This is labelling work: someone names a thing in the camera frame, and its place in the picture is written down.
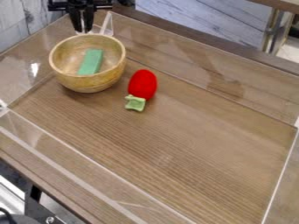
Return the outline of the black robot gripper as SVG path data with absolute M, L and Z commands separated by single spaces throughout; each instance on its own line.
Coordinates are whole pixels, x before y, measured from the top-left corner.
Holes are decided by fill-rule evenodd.
M 95 10 L 111 9 L 112 5 L 112 0 L 47 0 L 48 11 L 68 11 L 76 32 L 81 32 L 80 11 L 77 9 L 83 10 L 87 7 L 84 10 L 84 29 L 85 32 L 89 32 L 93 25 Z

